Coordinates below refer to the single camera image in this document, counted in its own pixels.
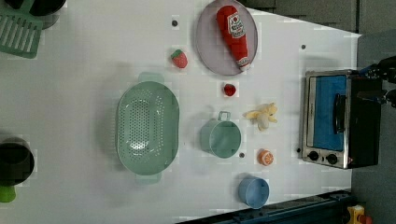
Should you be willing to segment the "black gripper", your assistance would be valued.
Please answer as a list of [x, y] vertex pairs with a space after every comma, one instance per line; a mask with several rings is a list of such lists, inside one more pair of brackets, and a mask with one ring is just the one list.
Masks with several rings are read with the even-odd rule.
[[[396, 58], [394, 56], [381, 60], [361, 70], [361, 74], [371, 80], [396, 83]], [[396, 107], [395, 90], [387, 91], [359, 91], [357, 96], [363, 100], [370, 100], [381, 105], [390, 104]]]

